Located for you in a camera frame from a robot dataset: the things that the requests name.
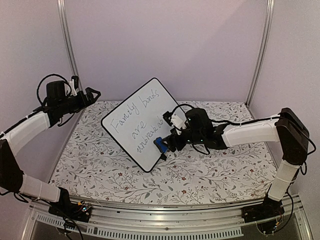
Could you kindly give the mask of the white whiteboard black frame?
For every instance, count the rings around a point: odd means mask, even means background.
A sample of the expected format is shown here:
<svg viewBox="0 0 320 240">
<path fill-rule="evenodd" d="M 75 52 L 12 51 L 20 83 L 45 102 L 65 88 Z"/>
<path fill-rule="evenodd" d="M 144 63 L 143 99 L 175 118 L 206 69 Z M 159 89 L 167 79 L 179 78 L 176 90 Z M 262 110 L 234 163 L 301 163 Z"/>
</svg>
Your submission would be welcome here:
<svg viewBox="0 0 320 240">
<path fill-rule="evenodd" d="M 124 152 L 149 173 L 161 157 L 154 140 L 171 133 L 172 127 L 163 119 L 167 111 L 186 119 L 164 85 L 152 78 L 104 116 L 101 125 Z"/>
</svg>

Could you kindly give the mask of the blue whiteboard eraser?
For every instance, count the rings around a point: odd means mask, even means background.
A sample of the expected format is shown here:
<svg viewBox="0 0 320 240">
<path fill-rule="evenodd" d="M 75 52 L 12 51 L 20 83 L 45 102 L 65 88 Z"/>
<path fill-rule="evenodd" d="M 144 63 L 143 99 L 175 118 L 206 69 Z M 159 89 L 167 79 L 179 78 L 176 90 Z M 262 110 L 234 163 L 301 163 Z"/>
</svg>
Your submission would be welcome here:
<svg viewBox="0 0 320 240">
<path fill-rule="evenodd" d="M 168 151 L 168 146 L 163 142 L 163 139 L 161 137 L 157 137 L 153 141 L 154 145 L 157 147 L 157 149 L 160 151 L 161 154 L 165 154 Z"/>
</svg>

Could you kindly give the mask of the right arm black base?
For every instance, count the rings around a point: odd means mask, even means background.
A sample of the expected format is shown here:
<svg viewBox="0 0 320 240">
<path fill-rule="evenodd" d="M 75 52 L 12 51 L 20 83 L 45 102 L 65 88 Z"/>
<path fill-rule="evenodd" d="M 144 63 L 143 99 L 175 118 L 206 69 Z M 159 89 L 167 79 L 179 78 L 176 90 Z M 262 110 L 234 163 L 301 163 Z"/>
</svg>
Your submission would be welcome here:
<svg viewBox="0 0 320 240">
<path fill-rule="evenodd" d="M 285 213 L 282 201 L 275 201 L 266 196 L 262 203 L 245 206 L 241 209 L 241 217 L 245 223 L 258 223 L 257 229 L 264 235 L 271 235 L 276 232 L 283 222 Z"/>
</svg>

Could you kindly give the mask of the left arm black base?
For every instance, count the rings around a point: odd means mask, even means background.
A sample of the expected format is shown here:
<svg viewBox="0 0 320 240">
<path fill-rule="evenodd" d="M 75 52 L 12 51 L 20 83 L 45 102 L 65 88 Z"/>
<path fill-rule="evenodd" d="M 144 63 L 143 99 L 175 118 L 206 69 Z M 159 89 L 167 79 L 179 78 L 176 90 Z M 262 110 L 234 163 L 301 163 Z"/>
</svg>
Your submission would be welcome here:
<svg viewBox="0 0 320 240">
<path fill-rule="evenodd" d="M 49 202 L 48 212 L 59 217 L 70 217 L 72 220 L 88 223 L 92 213 L 92 205 L 81 200 L 72 203 L 69 192 L 60 187 L 58 202 Z"/>
</svg>

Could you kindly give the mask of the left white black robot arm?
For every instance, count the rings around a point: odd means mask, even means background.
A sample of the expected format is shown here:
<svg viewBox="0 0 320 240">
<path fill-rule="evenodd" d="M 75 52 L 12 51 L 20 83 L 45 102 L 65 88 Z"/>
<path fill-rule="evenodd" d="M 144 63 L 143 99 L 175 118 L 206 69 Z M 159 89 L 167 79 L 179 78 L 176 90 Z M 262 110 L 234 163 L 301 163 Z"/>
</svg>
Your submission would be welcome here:
<svg viewBox="0 0 320 240">
<path fill-rule="evenodd" d="M 101 92 L 87 87 L 84 91 L 67 94 L 62 87 L 53 85 L 46 94 L 40 107 L 0 137 L 0 187 L 9 193 L 55 203 L 55 209 L 63 217 L 70 217 L 75 211 L 74 205 L 61 198 L 61 189 L 25 174 L 16 157 L 33 139 L 58 124 L 65 115 L 79 113 L 93 105 Z"/>
</svg>

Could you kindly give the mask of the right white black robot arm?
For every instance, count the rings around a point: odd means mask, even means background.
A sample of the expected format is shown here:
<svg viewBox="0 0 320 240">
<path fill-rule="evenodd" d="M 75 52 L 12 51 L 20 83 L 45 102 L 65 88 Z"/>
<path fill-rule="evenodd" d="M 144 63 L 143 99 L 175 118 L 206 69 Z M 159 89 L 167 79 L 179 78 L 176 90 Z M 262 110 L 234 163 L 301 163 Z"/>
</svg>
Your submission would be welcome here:
<svg viewBox="0 0 320 240">
<path fill-rule="evenodd" d="M 163 119 L 172 128 L 170 135 L 154 140 L 161 152 L 181 151 L 186 145 L 203 145 L 205 154 L 210 150 L 226 150 L 230 147 L 260 143 L 280 143 L 282 162 L 269 190 L 266 201 L 259 206 L 262 218 L 269 218 L 278 210 L 278 203 L 295 181 L 299 169 L 306 163 L 309 145 L 314 145 L 305 125 L 290 108 L 270 117 L 245 122 L 210 119 L 203 108 L 191 108 L 181 119 L 174 111 L 167 111 Z"/>
</svg>

